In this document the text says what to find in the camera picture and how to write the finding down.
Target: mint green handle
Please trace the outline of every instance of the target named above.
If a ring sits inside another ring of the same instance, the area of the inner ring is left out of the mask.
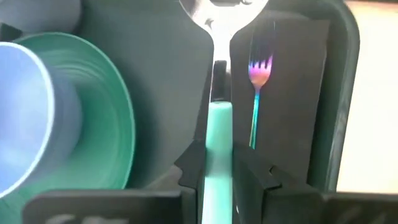
[[[209,104],[202,224],[232,224],[232,103]]]

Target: light blue cup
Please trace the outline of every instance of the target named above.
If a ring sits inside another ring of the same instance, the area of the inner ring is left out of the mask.
[[[48,174],[76,146],[75,87],[35,53],[0,42],[0,198]]]

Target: beige wall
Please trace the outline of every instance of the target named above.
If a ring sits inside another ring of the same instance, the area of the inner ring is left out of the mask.
[[[398,193],[398,4],[348,4],[361,50],[338,190]]]

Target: teal plate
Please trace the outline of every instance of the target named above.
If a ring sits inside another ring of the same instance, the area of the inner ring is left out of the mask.
[[[102,51],[86,40],[62,33],[32,35],[15,42],[62,71],[76,86],[83,127],[65,165],[0,200],[0,224],[20,224],[25,203],[48,190],[123,189],[136,142],[129,92]]]

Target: fork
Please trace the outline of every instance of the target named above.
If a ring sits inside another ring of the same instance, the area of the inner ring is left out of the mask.
[[[273,35],[275,39],[275,22],[273,23]],[[250,133],[250,147],[256,148],[256,134],[257,134],[257,120],[259,116],[259,104],[260,104],[260,91],[261,88],[267,83],[271,71],[272,61],[274,59],[274,53],[271,52],[270,43],[265,42],[264,34],[266,29],[264,27],[255,26],[251,44],[250,44],[250,58],[248,74],[250,81],[254,87],[254,106],[253,106],[253,117],[251,124]]]

